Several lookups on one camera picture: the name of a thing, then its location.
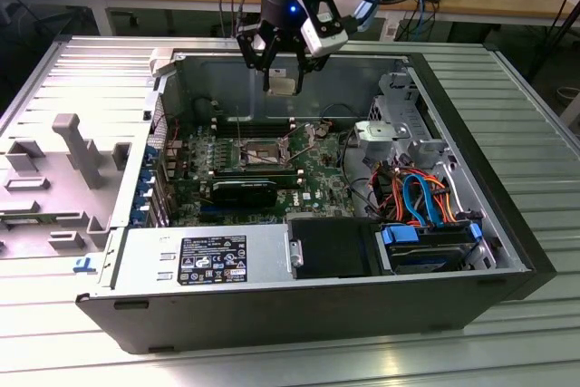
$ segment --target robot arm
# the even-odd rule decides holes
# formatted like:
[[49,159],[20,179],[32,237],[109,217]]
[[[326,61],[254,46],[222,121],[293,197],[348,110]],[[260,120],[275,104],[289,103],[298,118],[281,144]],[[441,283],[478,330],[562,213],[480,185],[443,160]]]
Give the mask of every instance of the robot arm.
[[[363,30],[372,20],[379,0],[262,0],[258,24],[242,24],[237,41],[246,65],[264,74],[264,91],[270,90],[269,69],[280,52],[295,53],[298,80],[320,71],[332,53],[348,42],[348,35]],[[257,53],[255,41],[264,42]]]

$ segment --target warning label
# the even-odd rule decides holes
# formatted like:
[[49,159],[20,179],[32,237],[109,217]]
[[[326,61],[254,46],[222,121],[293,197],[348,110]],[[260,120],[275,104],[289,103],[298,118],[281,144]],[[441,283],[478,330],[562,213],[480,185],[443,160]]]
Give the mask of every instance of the warning label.
[[213,285],[246,281],[245,236],[181,239],[178,273],[178,282],[181,285]]

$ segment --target table leg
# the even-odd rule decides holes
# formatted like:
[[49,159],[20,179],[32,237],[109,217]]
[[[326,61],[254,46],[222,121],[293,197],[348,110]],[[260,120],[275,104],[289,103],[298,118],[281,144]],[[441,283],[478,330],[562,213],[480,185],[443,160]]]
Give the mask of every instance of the table leg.
[[107,5],[104,2],[98,2],[91,5],[92,15],[94,16],[94,21],[99,29],[100,36],[114,36],[115,35],[115,25],[112,22],[111,14],[107,9]]
[[380,41],[395,41],[399,24],[405,19],[405,14],[404,11],[389,11],[386,13]]
[[173,19],[173,11],[170,9],[164,9],[163,14],[165,15],[165,21],[167,22],[167,33],[169,35],[175,34],[175,20]]

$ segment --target green circuit board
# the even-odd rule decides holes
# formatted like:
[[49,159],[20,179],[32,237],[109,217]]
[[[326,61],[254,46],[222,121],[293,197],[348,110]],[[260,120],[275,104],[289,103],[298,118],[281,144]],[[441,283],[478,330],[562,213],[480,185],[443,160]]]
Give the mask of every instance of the green circuit board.
[[[173,226],[196,227],[212,225],[277,224],[292,217],[351,217],[353,201],[350,191],[343,182],[337,161],[340,155],[339,134],[328,132],[322,138],[312,131],[318,127],[312,123],[308,129],[297,129],[287,139],[287,148],[292,157],[284,165],[294,175],[272,177],[272,180],[300,181],[293,189],[279,189],[275,205],[271,208],[219,209],[212,205],[210,186],[213,172],[228,174],[260,170],[268,173],[273,166],[270,158],[254,157],[253,165],[244,166],[245,160],[237,146],[238,140],[219,138],[208,127],[193,132],[184,132],[175,140],[169,155],[169,184],[172,185],[178,210],[174,214]],[[250,138],[245,144],[260,144],[274,147],[276,138]]]

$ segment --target motherboard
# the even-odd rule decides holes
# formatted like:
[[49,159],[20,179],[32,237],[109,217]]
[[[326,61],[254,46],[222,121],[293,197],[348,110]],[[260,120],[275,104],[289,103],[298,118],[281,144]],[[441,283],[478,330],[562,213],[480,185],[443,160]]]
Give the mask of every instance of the motherboard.
[[340,168],[345,137],[330,123],[230,122],[170,133],[164,166],[172,226],[353,216]]

